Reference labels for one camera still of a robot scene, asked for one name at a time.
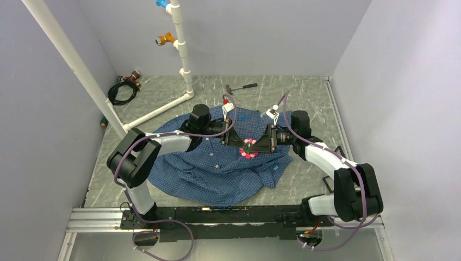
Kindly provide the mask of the pink flower brooch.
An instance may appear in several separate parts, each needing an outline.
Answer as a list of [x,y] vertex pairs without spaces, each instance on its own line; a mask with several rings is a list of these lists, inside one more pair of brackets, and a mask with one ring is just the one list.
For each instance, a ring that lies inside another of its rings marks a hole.
[[256,157],[259,153],[252,151],[252,146],[256,143],[256,140],[250,138],[244,140],[244,145],[239,149],[240,155],[246,159],[252,159]]

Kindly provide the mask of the blue checkered shirt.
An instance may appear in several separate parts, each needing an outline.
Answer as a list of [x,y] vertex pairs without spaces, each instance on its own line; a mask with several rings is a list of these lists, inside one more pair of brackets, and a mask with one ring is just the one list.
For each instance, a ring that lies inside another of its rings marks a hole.
[[247,159],[218,138],[204,138],[191,152],[158,156],[148,181],[159,190],[212,206],[238,204],[261,188],[274,188],[292,162],[289,146]]

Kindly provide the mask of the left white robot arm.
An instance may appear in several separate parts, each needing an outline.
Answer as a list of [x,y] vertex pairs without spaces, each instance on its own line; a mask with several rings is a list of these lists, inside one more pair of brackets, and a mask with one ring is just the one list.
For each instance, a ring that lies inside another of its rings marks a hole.
[[107,159],[107,167],[114,181],[127,195],[129,207],[135,213],[135,222],[142,228],[150,228],[157,219],[157,205],[149,193],[147,178],[155,160],[162,155],[190,152],[204,138],[220,138],[225,145],[241,146],[243,141],[233,139],[237,116],[232,103],[222,106],[223,119],[212,120],[210,109],[204,104],[195,105],[189,118],[180,129],[169,133],[148,134],[137,128],[131,129]]

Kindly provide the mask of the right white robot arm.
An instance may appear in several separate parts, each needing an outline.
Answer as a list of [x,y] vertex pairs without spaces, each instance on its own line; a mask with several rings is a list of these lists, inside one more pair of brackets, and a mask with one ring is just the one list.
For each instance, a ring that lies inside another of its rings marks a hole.
[[279,145],[290,145],[301,159],[319,167],[334,183],[330,194],[302,200],[299,214],[303,224],[312,226],[321,216],[338,217],[344,222],[360,221],[383,211],[374,168],[346,159],[313,136],[306,111],[293,111],[286,127],[269,125],[259,140],[244,141],[243,151],[250,156],[274,152]]

